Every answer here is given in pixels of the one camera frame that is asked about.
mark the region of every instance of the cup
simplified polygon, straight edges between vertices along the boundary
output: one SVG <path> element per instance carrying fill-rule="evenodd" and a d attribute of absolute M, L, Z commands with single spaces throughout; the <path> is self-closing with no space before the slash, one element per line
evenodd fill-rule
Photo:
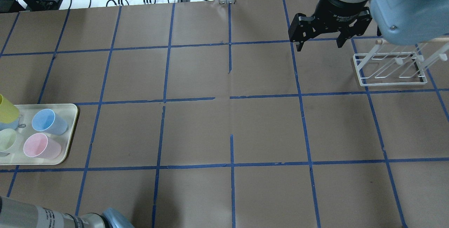
<path fill-rule="evenodd" d="M 31 135 L 24 144 L 24 154 L 31 158 L 54 159 L 61 153 L 61 144 L 43 133 Z"/>
<path fill-rule="evenodd" d="M 24 137 L 13 129 L 0 130 L 0 157 L 15 153 Z"/>
<path fill-rule="evenodd" d="M 3 129 L 17 129 L 18 126 L 19 126 L 19 118 L 16 119 L 16 121 L 13 121 L 12 123 L 9 123 L 9 124 L 0 123 L 0 130 L 3 130 Z"/>
<path fill-rule="evenodd" d="M 9 124 L 19 117 L 19 109 L 0 94 L 0 123 Z"/>
<path fill-rule="evenodd" d="M 34 115 L 32 126 L 38 132 L 61 135 L 66 132 L 68 124 L 53 110 L 43 109 Z"/>

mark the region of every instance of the green cup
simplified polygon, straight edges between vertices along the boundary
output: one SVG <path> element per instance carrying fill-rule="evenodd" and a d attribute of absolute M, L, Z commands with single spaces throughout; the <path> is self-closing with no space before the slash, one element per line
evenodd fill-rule
<path fill-rule="evenodd" d="M 9 124 L 19 117 L 19 109 L 0 94 L 0 122 Z"/>

